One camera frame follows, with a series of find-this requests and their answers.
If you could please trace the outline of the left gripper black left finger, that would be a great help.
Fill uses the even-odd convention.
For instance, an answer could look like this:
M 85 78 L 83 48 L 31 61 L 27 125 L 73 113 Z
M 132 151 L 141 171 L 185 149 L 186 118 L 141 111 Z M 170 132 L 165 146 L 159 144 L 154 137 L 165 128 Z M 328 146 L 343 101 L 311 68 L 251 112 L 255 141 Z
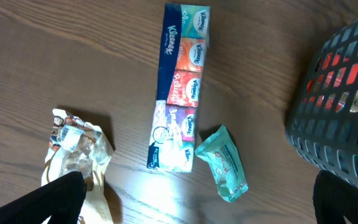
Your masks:
M 0 207 L 2 223 L 76 224 L 86 197 L 81 172 L 73 171 Z

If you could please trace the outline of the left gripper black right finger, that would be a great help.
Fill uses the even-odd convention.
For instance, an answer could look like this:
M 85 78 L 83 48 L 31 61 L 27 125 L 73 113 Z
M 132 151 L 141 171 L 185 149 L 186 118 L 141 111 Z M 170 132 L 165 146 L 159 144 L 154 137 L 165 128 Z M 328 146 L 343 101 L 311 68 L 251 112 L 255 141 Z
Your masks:
M 326 170 L 316 176 L 313 206 L 318 224 L 358 224 L 358 188 Z

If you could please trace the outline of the grey plastic lattice basket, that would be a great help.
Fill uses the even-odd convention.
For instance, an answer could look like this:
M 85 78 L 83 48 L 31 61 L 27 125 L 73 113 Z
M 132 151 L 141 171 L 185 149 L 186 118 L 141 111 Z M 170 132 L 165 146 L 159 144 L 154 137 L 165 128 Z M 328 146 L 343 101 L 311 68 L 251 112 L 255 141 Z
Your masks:
M 328 53 L 339 54 L 340 62 L 325 70 L 321 65 L 316 72 L 319 59 L 323 63 Z M 285 134 L 301 157 L 358 188 L 358 112 L 349 111 L 358 90 L 358 76 L 353 84 L 346 85 L 348 74 L 357 63 L 358 20 L 332 35 L 314 55 L 288 117 Z M 333 77 L 329 87 L 306 92 L 310 80 L 316 81 L 319 75 L 329 72 L 336 75 L 344 67 L 339 87 L 333 88 Z M 335 112 L 342 93 L 347 91 L 344 109 Z

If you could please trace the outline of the red yellow spaghetti packet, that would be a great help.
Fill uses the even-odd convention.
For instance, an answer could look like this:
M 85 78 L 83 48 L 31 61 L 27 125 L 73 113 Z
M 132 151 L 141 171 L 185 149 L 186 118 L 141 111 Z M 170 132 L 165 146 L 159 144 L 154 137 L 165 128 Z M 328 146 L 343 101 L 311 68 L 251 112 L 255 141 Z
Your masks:
M 340 60 L 341 60 L 341 56 L 339 54 L 336 54 L 335 56 L 333 56 L 332 53 L 328 53 L 326 55 L 323 63 L 321 62 L 321 59 L 319 59 L 318 64 L 315 68 L 315 71 L 317 72 L 321 65 L 323 66 L 323 70 L 327 69 L 327 67 L 329 65 L 335 66 L 340 62 Z M 339 87 L 342 82 L 345 71 L 346 71 L 346 68 L 344 67 L 344 68 L 340 68 L 336 75 L 334 75 L 334 72 L 329 72 L 327 75 L 324 75 L 324 74 L 319 75 L 316 81 L 310 80 L 308 82 L 308 84 L 306 86 L 306 92 L 309 93 L 311 91 L 318 91 L 321 88 L 325 89 L 325 88 L 329 87 L 333 77 L 335 77 L 333 88 Z M 346 85 L 353 84 L 355 82 L 357 76 L 358 76 L 358 63 L 354 64 L 352 66 L 352 68 L 348 74 L 347 80 L 346 80 Z M 348 91 L 342 93 L 342 95 L 336 105 L 335 112 L 338 113 L 344 109 L 348 96 L 349 96 Z M 358 112 L 358 90 L 356 91 L 356 95 L 354 97 L 352 106 L 349 109 L 349 111 L 351 113 Z

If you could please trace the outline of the Kleenex tissue multipack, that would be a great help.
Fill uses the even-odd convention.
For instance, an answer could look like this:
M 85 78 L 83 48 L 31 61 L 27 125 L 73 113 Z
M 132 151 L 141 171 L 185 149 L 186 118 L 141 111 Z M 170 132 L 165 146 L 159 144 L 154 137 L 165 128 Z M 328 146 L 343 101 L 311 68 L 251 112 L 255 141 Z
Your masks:
M 191 172 L 210 6 L 165 5 L 147 168 Z

